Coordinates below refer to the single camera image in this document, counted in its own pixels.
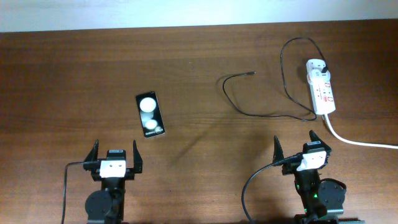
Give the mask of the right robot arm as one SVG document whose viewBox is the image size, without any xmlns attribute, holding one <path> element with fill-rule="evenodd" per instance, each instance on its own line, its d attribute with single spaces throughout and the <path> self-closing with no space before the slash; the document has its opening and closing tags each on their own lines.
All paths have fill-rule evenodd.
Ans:
<svg viewBox="0 0 398 224">
<path fill-rule="evenodd" d="M 343 214 L 346 185 L 335 179 L 321 179 L 319 170 L 328 164 L 331 147 L 314 131 L 302 152 L 285 157 L 279 139 L 274 137 L 273 165 L 281 166 L 283 175 L 294 175 L 304 214 L 294 217 L 295 223 L 338 223 Z"/>
</svg>

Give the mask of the black Galaxy flip smartphone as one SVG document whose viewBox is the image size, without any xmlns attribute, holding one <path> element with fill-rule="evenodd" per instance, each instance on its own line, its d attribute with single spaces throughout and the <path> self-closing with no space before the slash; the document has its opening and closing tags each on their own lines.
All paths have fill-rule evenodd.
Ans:
<svg viewBox="0 0 398 224">
<path fill-rule="evenodd" d="M 165 126 L 160 112 L 157 95 L 154 91 L 141 93 L 135 97 L 145 138 L 165 134 Z"/>
</svg>

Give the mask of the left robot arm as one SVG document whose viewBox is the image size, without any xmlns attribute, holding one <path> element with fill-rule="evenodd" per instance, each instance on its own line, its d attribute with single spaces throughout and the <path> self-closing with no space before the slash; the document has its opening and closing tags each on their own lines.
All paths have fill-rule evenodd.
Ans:
<svg viewBox="0 0 398 224">
<path fill-rule="evenodd" d="M 124 220 L 125 182 L 134 180 L 142 173 L 143 160 L 137 144 L 132 145 L 133 167 L 127 167 L 126 151 L 108 150 L 104 159 L 98 158 L 99 141 L 95 141 L 90 153 L 83 161 L 83 168 L 91 172 L 101 189 L 90 194 L 85 202 L 88 223 L 122 223 Z"/>
</svg>

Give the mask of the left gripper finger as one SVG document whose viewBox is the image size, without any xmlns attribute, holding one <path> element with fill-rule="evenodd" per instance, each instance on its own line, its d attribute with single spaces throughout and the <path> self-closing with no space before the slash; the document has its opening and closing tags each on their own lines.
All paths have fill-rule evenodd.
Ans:
<svg viewBox="0 0 398 224">
<path fill-rule="evenodd" d="M 133 141 L 133 171 L 135 174 L 141 174 L 143 170 L 143 160 L 137 149 L 136 140 Z"/>
<path fill-rule="evenodd" d="M 98 150 L 99 150 L 99 140 L 97 139 L 91 149 L 91 151 L 86 156 L 83 161 L 84 170 L 94 170 L 98 166 Z"/>
</svg>

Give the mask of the white power strip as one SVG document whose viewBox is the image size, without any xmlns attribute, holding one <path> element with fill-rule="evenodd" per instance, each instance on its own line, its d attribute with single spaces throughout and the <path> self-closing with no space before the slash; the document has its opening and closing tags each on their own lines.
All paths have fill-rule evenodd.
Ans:
<svg viewBox="0 0 398 224">
<path fill-rule="evenodd" d="M 336 106 L 331 89 L 331 74 L 325 61 L 310 59 L 306 63 L 306 68 L 315 114 L 324 115 L 334 112 Z"/>
</svg>

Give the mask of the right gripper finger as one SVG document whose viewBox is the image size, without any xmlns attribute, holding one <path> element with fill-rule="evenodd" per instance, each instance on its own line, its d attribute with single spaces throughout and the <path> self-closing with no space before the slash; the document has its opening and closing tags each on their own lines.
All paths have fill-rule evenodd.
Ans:
<svg viewBox="0 0 398 224">
<path fill-rule="evenodd" d="M 285 159 L 282 146 L 277 136 L 274 136 L 274 153 L 272 158 L 272 163 L 274 165 L 280 164 L 281 161 Z"/>
<path fill-rule="evenodd" d="M 321 147 L 323 147 L 327 153 L 330 153 L 332 151 L 331 147 L 327 145 L 323 140 L 321 140 L 313 130 L 309 131 L 309 136 L 311 142 L 318 142 L 319 145 L 321 145 Z"/>
</svg>

